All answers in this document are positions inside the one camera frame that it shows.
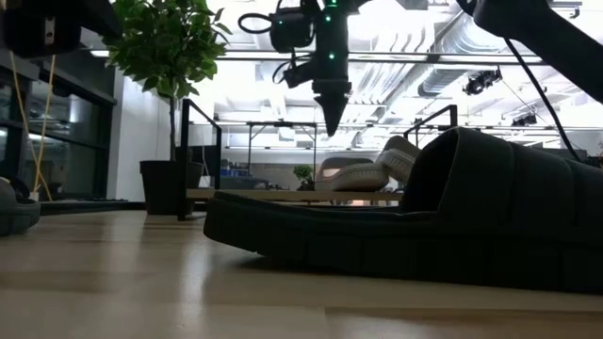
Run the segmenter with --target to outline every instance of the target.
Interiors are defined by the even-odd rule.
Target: light wood floorboard
[[[2,339],[600,338],[603,298],[311,272],[203,220],[56,216],[0,238]]]

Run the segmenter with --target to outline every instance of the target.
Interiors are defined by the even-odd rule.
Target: yellow cable
[[[41,125],[41,140],[40,140],[40,154],[38,155],[37,167],[36,167],[36,180],[34,184],[34,189],[38,189],[39,176],[41,176],[41,160],[44,157],[44,136],[46,135],[46,118],[48,117],[48,111],[50,110],[50,99],[53,93],[53,78],[55,77],[55,61],[57,61],[57,56],[53,56],[52,63],[50,65],[50,77],[48,78],[48,94],[46,94],[46,109],[44,110],[44,117],[42,118]]]
[[[21,118],[23,119],[23,127],[25,129],[25,132],[27,133],[27,138],[29,139],[29,123],[27,123],[27,116],[25,115],[23,98],[21,97],[21,90],[19,87],[19,76],[17,75],[17,67],[15,65],[15,55],[12,52],[10,52],[10,65],[12,67],[12,76],[13,76],[13,80],[15,82],[15,89],[17,91],[17,99],[19,101],[19,110],[21,111]],[[48,195],[48,200],[52,201],[53,198],[50,195],[50,190],[48,189],[46,180],[44,180],[44,176],[39,172],[40,171],[40,161],[38,160],[38,157],[36,156],[36,150],[34,149],[34,144],[33,144],[33,142],[29,142],[29,145],[31,146],[31,155],[33,156],[34,162],[36,163],[36,179],[38,179],[38,177],[40,176],[41,182],[44,185],[44,189],[46,191],[46,195]]]

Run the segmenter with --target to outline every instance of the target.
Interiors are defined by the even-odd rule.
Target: tree trunk
[[[170,161],[176,160],[176,99],[170,98]]]

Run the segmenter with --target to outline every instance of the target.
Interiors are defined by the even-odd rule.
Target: black planter
[[[199,187],[203,166],[188,164],[187,188]],[[175,216],[178,211],[178,165],[175,161],[140,161],[147,213],[152,216]],[[187,202],[187,213],[194,202]]]

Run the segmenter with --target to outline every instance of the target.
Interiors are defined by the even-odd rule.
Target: window
[[[4,164],[4,161],[6,158],[7,139],[8,139],[8,129],[0,128],[0,164]]]
[[[33,143],[36,154],[40,154],[41,136],[30,134],[29,143]],[[82,200],[99,198],[103,189],[99,173],[103,167],[95,149],[64,142],[51,137],[44,138],[44,152],[41,160],[41,173],[44,176],[53,200]],[[36,176],[36,163],[27,146],[23,166],[23,179],[33,190]],[[46,198],[44,188],[39,187],[41,199]]]
[[[32,130],[41,131],[46,97],[50,86],[42,81],[34,82],[31,91],[31,106],[29,123]],[[46,132],[49,135],[64,136],[70,139],[100,143],[99,131],[101,108],[77,95],[71,94],[61,86],[53,87],[50,97],[50,107],[46,117]]]
[[[0,119],[10,119],[12,88],[0,84]]]

